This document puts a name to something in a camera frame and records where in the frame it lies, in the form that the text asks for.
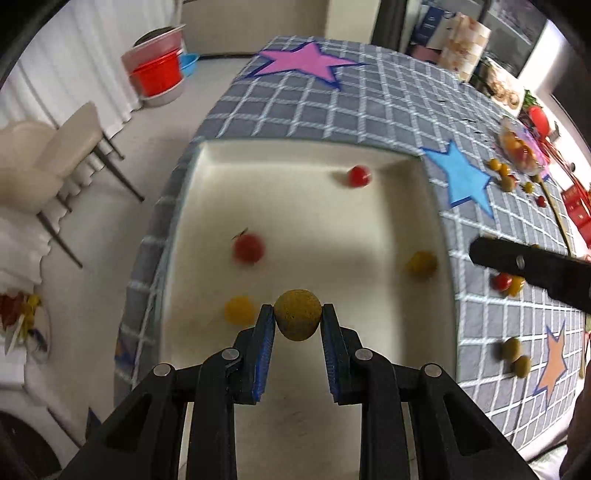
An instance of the white chair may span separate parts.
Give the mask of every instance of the white chair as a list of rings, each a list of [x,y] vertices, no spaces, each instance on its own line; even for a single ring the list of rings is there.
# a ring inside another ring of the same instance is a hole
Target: white chair
[[[43,227],[80,268],[80,260],[41,211],[53,197],[70,210],[58,192],[78,164],[94,153],[140,202],[144,201],[99,148],[103,138],[106,139],[92,102],[80,107],[58,130],[42,122],[25,121],[0,131],[0,205],[37,215]]]

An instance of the red bucket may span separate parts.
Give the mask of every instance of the red bucket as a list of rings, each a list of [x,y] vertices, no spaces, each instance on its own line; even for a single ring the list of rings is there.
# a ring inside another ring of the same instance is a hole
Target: red bucket
[[[132,76],[139,81],[146,97],[171,89],[182,79],[176,50],[140,65]]]

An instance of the white tray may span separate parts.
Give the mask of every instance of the white tray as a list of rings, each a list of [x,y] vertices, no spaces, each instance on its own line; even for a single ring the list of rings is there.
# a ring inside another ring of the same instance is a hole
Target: white tray
[[[370,185],[343,184],[356,164]],[[165,292],[162,361],[203,362],[239,328],[224,303],[248,295],[273,304],[292,288],[333,303],[342,326],[393,363],[456,369],[451,267],[438,208],[422,162],[405,154],[329,142],[219,140],[203,144],[189,178]],[[266,254],[254,266],[232,258],[247,228]],[[421,283],[404,265],[419,249],[440,268]],[[265,394],[236,406],[241,480],[358,477],[360,406],[329,393],[320,329],[305,342],[276,331]]]

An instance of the metal pin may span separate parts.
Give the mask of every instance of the metal pin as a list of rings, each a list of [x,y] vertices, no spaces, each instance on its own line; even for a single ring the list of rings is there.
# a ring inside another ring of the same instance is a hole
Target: metal pin
[[[240,356],[240,352],[238,350],[236,350],[235,348],[226,348],[222,352],[222,358],[224,360],[235,360],[239,356]]]
[[[374,354],[369,348],[360,348],[355,352],[355,358],[358,360],[371,360],[373,356]]]
[[[170,365],[169,364],[158,364],[154,367],[154,375],[156,377],[166,377],[170,373]]]
[[[428,364],[425,365],[425,373],[429,377],[437,378],[441,375],[441,368],[439,368],[439,365]]]

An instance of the orange star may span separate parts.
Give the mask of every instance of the orange star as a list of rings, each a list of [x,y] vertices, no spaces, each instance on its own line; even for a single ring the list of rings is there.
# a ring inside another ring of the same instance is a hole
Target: orange star
[[[550,403],[550,397],[554,392],[556,382],[568,370],[563,357],[564,349],[564,324],[560,330],[558,338],[554,336],[552,330],[546,326],[546,335],[548,340],[548,363],[544,367],[540,381],[538,382],[534,395],[546,391],[546,408]]]

